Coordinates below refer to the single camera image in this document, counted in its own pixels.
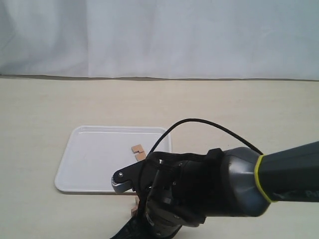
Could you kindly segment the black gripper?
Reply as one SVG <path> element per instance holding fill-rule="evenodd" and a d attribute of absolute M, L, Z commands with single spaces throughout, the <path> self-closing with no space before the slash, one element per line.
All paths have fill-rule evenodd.
<path fill-rule="evenodd" d="M 185 185 L 181 177 L 187 161 L 162 161 L 146 201 L 144 216 L 134 216 L 111 239 L 171 239 L 181 227 L 198 227 L 206 220 L 200 210 L 174 193 Z"/>

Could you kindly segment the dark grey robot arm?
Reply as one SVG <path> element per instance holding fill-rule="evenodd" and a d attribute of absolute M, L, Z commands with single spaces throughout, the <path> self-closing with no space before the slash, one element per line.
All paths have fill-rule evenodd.
<path fill-rule="evenodd" d="M 277 201 L 319 200 L 319 144 L 269 155 L 247 147 L 205 155 L 152 152 L 112 176 L 116 193 L 139 198 L 117 239 L 171 239 L 208 217 L 258 217 Z"/>

